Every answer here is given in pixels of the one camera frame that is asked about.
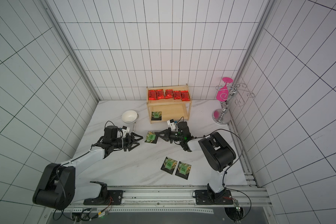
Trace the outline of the green tea bag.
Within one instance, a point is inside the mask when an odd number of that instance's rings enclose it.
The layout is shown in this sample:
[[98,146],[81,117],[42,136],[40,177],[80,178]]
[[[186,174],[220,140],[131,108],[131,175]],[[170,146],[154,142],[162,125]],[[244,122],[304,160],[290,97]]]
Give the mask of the green tea bag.
[[190,174],[190,170],[191,170],[191,165],[187,164],[187,163],[183,163],[183,162],[179,162],[175,175],[179,176],[185,180],[188,180],[189,178],[189,174]]
[[158,141],[158,138],[159,138],[159,136],[157,135],[156,132],[148,131],[148,133],[146,135],[145,142],[146,143],[156,144],[157,141]]
[[152,112],[151,113],[151,120],[152,121],[162,120],[162,112],[161,111]]
[[163,171],[172,175],[176,166],[177,166],[177,163],[178,163],[178,161],[176,161],[172,158],[166,157],[163,164],[162,164],[161,170],[163,170]]

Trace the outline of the red tea bag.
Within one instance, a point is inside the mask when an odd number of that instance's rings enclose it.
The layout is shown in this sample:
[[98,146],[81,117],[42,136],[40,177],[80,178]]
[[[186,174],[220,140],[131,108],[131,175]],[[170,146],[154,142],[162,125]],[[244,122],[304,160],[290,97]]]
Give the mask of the red tea bag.
[[173,98],[173,90],[172,89],[166,89],[165,90],[165,99],[172,99]]
[[190,101],[190,96],[188,91],[180,91],[182,101]]
[[156,90],[148,90],[148,100],[157,100]]
[[174,100],[181,100],[182,99],[182,95],[180,91],[173,91],[173,98]]
[[165,99],[165,95],[164,95],[164,90],[163,89],[158,89],[155,92],[156,92],[157,100]]

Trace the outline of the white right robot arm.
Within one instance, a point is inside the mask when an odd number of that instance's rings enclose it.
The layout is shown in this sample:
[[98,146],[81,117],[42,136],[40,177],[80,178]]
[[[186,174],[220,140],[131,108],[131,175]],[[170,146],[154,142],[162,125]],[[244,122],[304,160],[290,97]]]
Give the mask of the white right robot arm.
[[211,178],[207,184],[207,194],[211,200],[224,197],[225,174],[237,161],[237,154],[225,138],[219,133],[220,129],[202,137],[191,135],[186,121],[178,122],[176,130],[167,128],[155,132],[155,136],[169,143],[177,143],[186,152],[201,151],[212,169]]

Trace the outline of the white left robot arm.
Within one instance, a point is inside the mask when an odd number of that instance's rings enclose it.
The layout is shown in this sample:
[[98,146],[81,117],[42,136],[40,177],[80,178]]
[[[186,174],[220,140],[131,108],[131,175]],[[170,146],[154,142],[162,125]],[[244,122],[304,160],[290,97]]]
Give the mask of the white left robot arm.
[[85,205],[108,204],[112,198],[107,184],[98,181],[82,184],[78,181],[79,175],[115,151],[133,150],[141,140],[143,136],[129,133],[127,127],[106,126],[103,136],[87,152],[45,167],[33,194],[33,203],[59,211],[77,201],[84,201]]

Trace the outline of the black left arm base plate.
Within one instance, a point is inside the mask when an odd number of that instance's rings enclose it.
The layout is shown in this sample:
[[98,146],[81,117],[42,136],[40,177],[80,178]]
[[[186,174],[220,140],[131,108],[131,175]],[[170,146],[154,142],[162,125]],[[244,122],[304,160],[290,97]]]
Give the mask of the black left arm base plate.
[[84,200],[84,205],[94,206],[108,206],[108,205],[121,205],[123,198],[123,190],[107,190],[100,193],[97,198],[90,198]]

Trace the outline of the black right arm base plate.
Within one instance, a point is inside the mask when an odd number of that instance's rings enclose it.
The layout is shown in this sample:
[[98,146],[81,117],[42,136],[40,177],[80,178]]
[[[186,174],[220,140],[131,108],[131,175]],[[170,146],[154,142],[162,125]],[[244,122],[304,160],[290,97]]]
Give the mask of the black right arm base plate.
[[215,193],[210,190],[195,190],[192,196],[197,205],[233,205],[233,198],[229,190]]

